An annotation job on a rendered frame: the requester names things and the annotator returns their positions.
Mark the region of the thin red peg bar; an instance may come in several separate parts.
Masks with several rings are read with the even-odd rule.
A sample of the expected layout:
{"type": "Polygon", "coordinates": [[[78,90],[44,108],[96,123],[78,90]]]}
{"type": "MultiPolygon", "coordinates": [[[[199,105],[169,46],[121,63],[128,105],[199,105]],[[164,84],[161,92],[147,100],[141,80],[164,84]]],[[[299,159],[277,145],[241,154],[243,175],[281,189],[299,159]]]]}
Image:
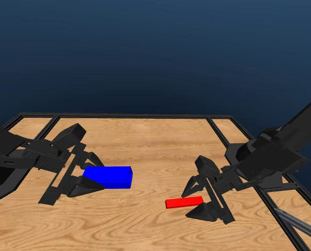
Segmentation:
{"type": "Polygon", "coordinates": [[[166,199],[165,207],[167,209],[191,207],[191,206],[198,206],[203,202],[204,200],[202,196],[166,199]]]}

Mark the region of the blue hollow socket block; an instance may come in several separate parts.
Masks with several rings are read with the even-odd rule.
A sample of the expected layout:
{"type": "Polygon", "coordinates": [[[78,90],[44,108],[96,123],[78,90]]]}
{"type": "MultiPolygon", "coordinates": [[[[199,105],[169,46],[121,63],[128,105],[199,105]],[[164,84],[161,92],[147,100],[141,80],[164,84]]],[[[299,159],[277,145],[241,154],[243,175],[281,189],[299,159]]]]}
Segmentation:
{"type": "Polygon", "coordinates": [[[130,189],[133,172],[130,166],[91,166],[84,170],[83,176],[106,189],[130,189]]]}

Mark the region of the grey metal strut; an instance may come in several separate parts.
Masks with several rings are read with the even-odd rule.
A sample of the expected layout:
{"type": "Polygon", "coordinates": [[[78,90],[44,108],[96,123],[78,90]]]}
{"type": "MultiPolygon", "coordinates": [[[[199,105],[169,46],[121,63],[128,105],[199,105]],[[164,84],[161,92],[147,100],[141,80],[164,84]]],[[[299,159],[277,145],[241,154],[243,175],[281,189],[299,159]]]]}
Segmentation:
{"type": "Polygon", "coordinates": [[[310,224],[296,218],[295,216],[287,213],[284,210],[281,210],[280,208],[275,208],[274,210],[282,219],[286,220],[292,226],[296,227],[297,229],[299,229],[300,231],[302,231],[303,233],[311,237],[311,225],[310,224]]]}

